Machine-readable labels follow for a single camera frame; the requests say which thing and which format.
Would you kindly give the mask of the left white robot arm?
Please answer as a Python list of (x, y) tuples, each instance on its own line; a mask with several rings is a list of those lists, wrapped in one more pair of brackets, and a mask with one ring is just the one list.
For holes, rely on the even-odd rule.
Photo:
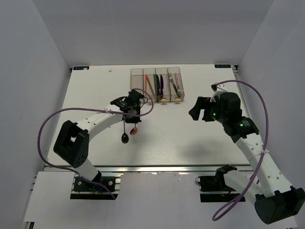
[(53, 151), (85, 178), (84, 184), (89, 190), (98, 189), (102, 177), (88, 159), (89, 142), (113, 124), (121, 121), (139, 123), (143, 101), (144, 95), (132, 89), (128, 96), (116, 98), (101, 112), (78, 122), (68, 120), (61, 126)]

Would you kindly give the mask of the black spoon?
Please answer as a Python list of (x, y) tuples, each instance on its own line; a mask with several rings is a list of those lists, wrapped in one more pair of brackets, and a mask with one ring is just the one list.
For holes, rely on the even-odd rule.
[(126, 133), (126, 128), (125, 128), (125, 120), (123, 119), (123, 134), (121, 136), (121, 141), (126, 144), (129, 142), (129, 136)]

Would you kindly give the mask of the lone teal chopstick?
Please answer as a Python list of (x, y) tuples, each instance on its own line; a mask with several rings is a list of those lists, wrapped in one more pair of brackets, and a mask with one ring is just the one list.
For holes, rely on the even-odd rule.
[(151, 90), (151, 92), (152, 92), (152, 96), (153, 96), (153, 99), (154, 99), (154, 101), (156, 102), (157, 101), (157, 96), (155, 95), (155, 92), (154, 92), (154, 90), (153, 90), (153, 87), (152, 87), (152, 85), (149, 83), (149, 88), (150, 88), (150, 90)]

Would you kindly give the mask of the pink handled fork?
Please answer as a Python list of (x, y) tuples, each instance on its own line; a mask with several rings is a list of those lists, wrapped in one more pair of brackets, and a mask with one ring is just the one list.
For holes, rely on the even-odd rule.
[(180, 75), (178, 73), (175, 73), (174, 76), (175, 76), (175, 80), (176, 80), (177, 95), (181, 97), (182, 93), (183, 93), (182, 81), (181, 81)]

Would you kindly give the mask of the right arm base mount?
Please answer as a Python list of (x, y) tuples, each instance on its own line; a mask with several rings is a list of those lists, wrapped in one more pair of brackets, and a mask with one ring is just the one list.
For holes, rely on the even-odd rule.
[(224, 182), (224, 174), (235, 171), (232, 165), (225, 165), (216, 170), (214, 176), (199, 176), (195, 184), (200, 188), (201, 203), (227, 203), (239, 195), (233, 188)]

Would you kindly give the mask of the black handled fork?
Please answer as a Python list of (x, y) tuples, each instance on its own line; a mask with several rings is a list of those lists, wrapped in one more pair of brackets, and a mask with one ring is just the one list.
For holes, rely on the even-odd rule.
[(173, 85), (173, 88), (174, 88), (174, 90), (175, 90), (177, 96), (180, 97), (179, 90), (177, 89), (177, 87), (176, 87), (176, 85), (175, 85), (175, 83), (174, 83), (174, 80), (173, 80), (173, 77), (172, 77), (172, 74), (171, 74), (171, 73), (169, 73), (169, 81), (170, 81), (170, 83)]

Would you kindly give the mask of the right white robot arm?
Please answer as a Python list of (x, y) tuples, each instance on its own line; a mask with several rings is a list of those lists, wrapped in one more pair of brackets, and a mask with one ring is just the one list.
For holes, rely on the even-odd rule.
[(223, 166), (216, 171), (216, 186), (220, 190), (232, 188), (243, 194), (265, 224), (297, 215), (305, 202), (305, 191), (293, 187), (263, 149), (258, 128), (252, 119), (242, 115), (239, 96), (232, 92), (214, 98), (200, 96), (189, 115), (197, 121), (200, 112), (203, 112), (202, 120), (222, 124), (224, 132), (254, 169), (253, 178), (247, 178), (235, 166)]

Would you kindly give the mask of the blue knife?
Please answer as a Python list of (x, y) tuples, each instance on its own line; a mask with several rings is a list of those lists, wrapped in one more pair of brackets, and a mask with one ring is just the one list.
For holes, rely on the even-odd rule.
[(160, 75), (160, 95), (161, 95), (161, 98), (163, 98), (163, 89), (164, 89), (163, 76)]

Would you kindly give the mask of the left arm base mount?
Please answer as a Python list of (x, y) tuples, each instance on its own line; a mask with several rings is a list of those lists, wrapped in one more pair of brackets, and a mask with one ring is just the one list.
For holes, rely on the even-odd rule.
[(72, 183), (70, 199), (114, 200), (112, 195), (117, 198), (121, 183), (121, 178), (119, 176), (102, 176), (100, 183), (109, 191), (107, 191), (105, 187), (88, 183), (87, 181), (84, 181), (82, 177), (75, 176)]

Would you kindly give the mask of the blue handled iridescent spoon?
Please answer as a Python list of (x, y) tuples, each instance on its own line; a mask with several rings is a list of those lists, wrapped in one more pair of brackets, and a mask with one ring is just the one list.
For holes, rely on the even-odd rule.
[(138, 132), (138, 128), (136, 127), (136, 124), (134, 125), (134, 128), (130, 131), (130, 135), (135, 135)]

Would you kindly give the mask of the black knife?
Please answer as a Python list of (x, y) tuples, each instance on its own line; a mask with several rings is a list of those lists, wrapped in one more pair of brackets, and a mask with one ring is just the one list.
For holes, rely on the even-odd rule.
[(159, 76), (156, 75), (156, 85), (157, 85), (157, 96), (161, 96), (161, 86), (160, 86), (160, 79), (159, 79)]

